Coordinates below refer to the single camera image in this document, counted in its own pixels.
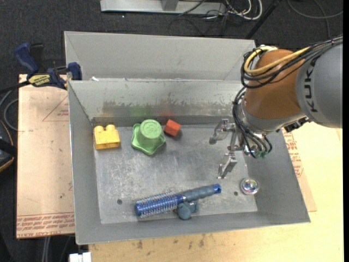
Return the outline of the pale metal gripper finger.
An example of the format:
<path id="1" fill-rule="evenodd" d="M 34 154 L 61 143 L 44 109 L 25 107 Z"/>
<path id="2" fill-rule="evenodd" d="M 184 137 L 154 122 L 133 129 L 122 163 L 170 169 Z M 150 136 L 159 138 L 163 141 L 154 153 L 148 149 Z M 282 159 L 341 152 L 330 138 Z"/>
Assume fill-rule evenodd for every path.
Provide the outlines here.
<path id="1" fill-rule="evenodd" d="M 236 125 L 227 118 L 221 119 L 214 128 L 214 133 L 210 136 L 209 143 L 214 145 L 217 141 L 224 140 L 228 133 L 232 133 L 230 144 L 233 144 L 236 140 Z"/>
<path id="2" fill-rule="evenodd" d="M 225 153 L 218 167 L 218 179 L 225 179 L 237 164 L 236 155 L 233 152 Z"/>

